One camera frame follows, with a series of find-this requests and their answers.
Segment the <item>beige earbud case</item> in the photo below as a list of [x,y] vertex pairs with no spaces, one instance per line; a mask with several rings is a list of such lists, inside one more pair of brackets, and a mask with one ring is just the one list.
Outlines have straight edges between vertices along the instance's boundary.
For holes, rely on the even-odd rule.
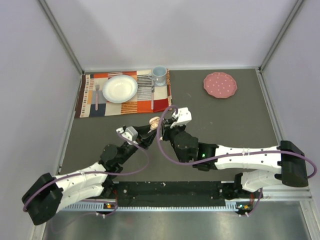
[[159,116],[156,116],[149,120],[150,131],[154,131],[158,128],[160,119],[161,118]]

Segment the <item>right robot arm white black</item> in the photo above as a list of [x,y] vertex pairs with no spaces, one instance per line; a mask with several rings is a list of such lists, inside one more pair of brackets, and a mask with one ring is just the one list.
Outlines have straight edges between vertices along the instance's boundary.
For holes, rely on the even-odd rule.
[[242,169],[236,175],[233,192],[239,198],[268,186],[305,188],[309,185],[305,154],[291,141],[265,148],[235,148],[199,142],[186,132],[186,122],[163,119],[157,141],[169,141],[177,157],[173,163],[200,171]]

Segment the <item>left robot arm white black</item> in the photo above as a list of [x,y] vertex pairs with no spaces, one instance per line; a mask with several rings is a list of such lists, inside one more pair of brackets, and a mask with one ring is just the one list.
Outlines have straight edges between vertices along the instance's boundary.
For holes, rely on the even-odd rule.
[[137,151],[147,149],[157,135],[157,124],[120,127],[116,130],[124,140],[121,146],[107,144],[99,161],[64,175],[41,175],[23,195],[23,211],[34,225],[50,220],[63,208],[93,197],[109,198],[114,191],[113,179],[124,176],[123,164]]

